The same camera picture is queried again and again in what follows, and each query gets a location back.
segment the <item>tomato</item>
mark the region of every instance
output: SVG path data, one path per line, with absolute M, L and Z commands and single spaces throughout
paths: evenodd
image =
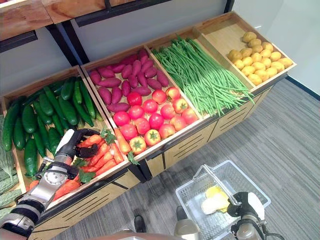
M 138 132 L 136 126 L 133 124 L 125 124 L 120 128 L 122 135 L 124 136 L 125 140 L 129 141 L 130 139 L 135 138 L 138 136 Z
M 155 100 L 157 104 L 163 104 L 166 101 L 166 97 L 166 93 L 160 89 L 152 93 L 152 99 Z
M 158 113 L 153 113 L 149 118 L 149 124 L 152 129 L 158 130 L 164 122 L 164 118 Z
M 164 105 L 160 113 L 164 119 L 172 119 L 176 115 L 175 109 L 171 104 Z
M 145 133 L 144 140 L 148 146 L 156 145 L 161 141 L 160 133 L 155 129 L 150 129 Z
M 165 139 L 173 134 L 175 134 L 176 130 L 174 128 L 174 126 L 172 126 L 171 124 L 163 124 L 160 129 L 159 129 L 159 133 L 161 138 Z
M 170 124 L 174 126 L 176 131 L 180 131 L 187 126 L 186 120 L 182 116 L 174 116 L 171 118 Z
M 136 136 L 132 138 L 129 142 L 129 145 L 135 155 L 142 153 L 147 148 L 145 139 L 142 136 Z
M 129 117 L 133 120 L 141 118 L 145 115 L 145 111 L 141 106 L 135 105 L 129 109 Z
M 135 120 L 134 124 L 139 134 L 143 135 L 150 130 L 150 124 L 148 120 L 145 119 L 144 117 L 140 117 L 137 120 Z
M 186 124 L 192 124 L 193 122 L 198 120 L 195 111 L 193 111 L 191 108 L 185 109 L 181 116 L 184 118 Z
M 155 100 L 148 99 L 144 101 L 143 105 L 143 110 L 147 114 L 153 114 L 158 110 L 158 104 L 156 103 Z
M 130 106 L 141 106 L 142 104 L 142 96 L 137 92 L 130 92 L 126 97 L 126 101 Z
M 130 117 L 129 117 L 129 114 L 126 113 L 125 111 L 118 111 L 113 116 L 113 121 L 117 126 L 123 126 L 125 124 L 130 123 Z
M 177 114 L 182 114 L 182 112 L 188 108 L 188 103 L 183 98 L 178 98 L 173 101 L 172 106 Z
M 170 102 L 173 102 L 174 100 L 180 98 L 180 92 L 179 89 L 172 86 L 169 87 L 166 91 L 165 91 L 166 96 L 168 97 L 168 100 Z

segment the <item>black shoe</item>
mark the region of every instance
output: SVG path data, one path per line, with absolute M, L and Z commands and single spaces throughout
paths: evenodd
M 138 215 L 134 217 L 134 227 L 136 233 L 146 233 L 146 224 L 142 216 Z
M 178 206 L 176 208 L 176 218 L 178 221 L 182 220 L 182 219 L 187 219 L 187 214 L 185 212 L 185 210 L 183 209 L 182 206 Z

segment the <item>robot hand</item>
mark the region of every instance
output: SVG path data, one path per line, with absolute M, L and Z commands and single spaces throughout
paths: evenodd
M 75 156 L 81 158 L 93 157 L 98 150 L 97 145 L 92 147 L 77 147 L 84 136 L 100 134 L 97 131 L 83 128 L 79 130 L 69 129 L 60 141 L 55 158 L 45 157 L 44 162 L 51 162 L 37 186 L 25 193 L 19 200 L 17 206 L 0 221 L 1 240 L 25 240 L 32 233 L 35 225 L 53 200 L 56 191 L 67 179 L 73 180 L 78 169 L 70 166 Z M 41 172 L 45 163 L 40 166 Z

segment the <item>wall baseboard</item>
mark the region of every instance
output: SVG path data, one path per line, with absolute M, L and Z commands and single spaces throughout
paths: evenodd
M 310 94 L 312 97 L 314 97 L 315 99 L 320 101 L 320 95 L 319 94 L 317 94 L 316 92 L 312 91 L 310 88 L 306 87 L 302 83 L 298 82 L 293 77 L 288 75 L 285 79 L 287 79 L 289 82 L 293 83 L 294 85 L 296 85 L 297 87 L 301 88 L 303 91 L 305 91 L 306 93 Z

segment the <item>clear plastic basket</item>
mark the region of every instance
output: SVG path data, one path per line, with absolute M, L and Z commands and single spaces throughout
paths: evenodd
M 189 219 L 199 226 L 202 238 L 206 240 L 220 240 L 230 233 L 231 225 L 239 219 L 231 217 L 227 212 L 217 211 L 206 215 L 201 209 L 202 202 L 206 199 L 205 192 L 208 188 L 220 186 L 228 195 L 233 204 L 239 203 L 233 197 L 238 192 L 252 192 L 260 199 L 266 208 L 271 200 L 267 195 L 232 161 L 210 167 L 202 165 L 193 179 L 175 190 L 184 211 Z

